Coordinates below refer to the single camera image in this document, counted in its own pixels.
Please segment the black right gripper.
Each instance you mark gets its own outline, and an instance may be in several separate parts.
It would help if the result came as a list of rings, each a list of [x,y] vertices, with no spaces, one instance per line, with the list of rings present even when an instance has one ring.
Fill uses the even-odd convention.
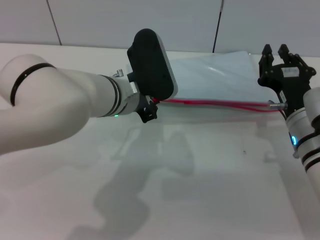
[[[286,116],[303,108],[303,96],[311,89],[310,79],[316,75],[316,70],[308,66],[299,54],[291,53],[286,44],[282,44],[278,50],[282,64],[273,65],[274,57],[269,44],[264,46],[261,54],[258,84],[272,89],[279,101],[286,103]]]

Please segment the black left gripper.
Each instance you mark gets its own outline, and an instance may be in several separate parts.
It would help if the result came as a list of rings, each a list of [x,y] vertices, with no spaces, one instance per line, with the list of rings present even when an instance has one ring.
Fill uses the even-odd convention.
[[[157,104],[160,101],[155,98],[150,98],[149,96],[145,96],[140,94],[138,106],[136,108],[136,112],[141,116],[141,120],[143,123],[147,123],[151,120],[157,119]]]

